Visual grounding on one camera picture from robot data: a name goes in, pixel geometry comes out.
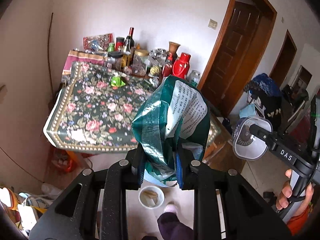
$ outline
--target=gold lid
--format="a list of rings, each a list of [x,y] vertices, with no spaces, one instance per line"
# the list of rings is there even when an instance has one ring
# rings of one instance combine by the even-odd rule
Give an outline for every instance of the gold lid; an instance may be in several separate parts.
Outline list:
[[[136,51],[134,52],[135,55],[138,56],[149,56],[149,51],[144,50],[144,49],[136,49]]]

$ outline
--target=pile of clothes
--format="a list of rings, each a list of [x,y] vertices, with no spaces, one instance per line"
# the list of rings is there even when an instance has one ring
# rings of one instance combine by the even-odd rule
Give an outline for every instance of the pile of clothes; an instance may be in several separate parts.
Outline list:
[[[281,125],[281,99],[282,94],[279,87],[262,73],[250,80],[244,87],[248,93],[247,104],[254,104],[258,115],[268,119],[274,131]]]

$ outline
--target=human hand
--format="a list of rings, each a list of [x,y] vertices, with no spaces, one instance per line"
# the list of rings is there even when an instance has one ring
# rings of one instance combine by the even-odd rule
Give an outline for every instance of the human hand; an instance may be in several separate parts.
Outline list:
[[[285,175],[290,178],[292,174],[292,170],[289,169],[285,172]],[[306,188],[306,198],[304,199],[304,201],[301,203],[300,207],[297,209],[297,211],[293,214],[293,217],[299,216],[301,215],[306,208],[308,207],[312,195],[313,195],[313,186],[311,185],[311,183],[307,186]],[[291,197],[292,195],[292,188],[290,186],[290,181],[286,181],[282,187],[282,191],[279,194],[278,198],[277,198],[277,202],[276,202],[276,207],[278,210],[281,210],[283,208],[286,208],[289,205],[289,202],[287,200],[287,198]]]

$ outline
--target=brown pot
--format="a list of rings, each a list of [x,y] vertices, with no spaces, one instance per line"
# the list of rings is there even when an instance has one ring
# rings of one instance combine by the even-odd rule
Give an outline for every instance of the brown pot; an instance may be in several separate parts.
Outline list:
[[[180,44],[169,41],[169,52],[171,52],[173,55],[177,53],[177,50],[179,47],[180,47]]]

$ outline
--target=pink shoe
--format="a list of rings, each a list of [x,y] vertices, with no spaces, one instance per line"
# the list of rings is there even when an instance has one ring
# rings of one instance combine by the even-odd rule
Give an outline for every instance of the pink shoe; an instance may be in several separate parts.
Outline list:
[[[164,208],[163,212],[164,213],[171,212],[171,213],[174,213],[174,214],[177,215],[178,214],[178,208],[174,204],[167,204],[166,207]]]

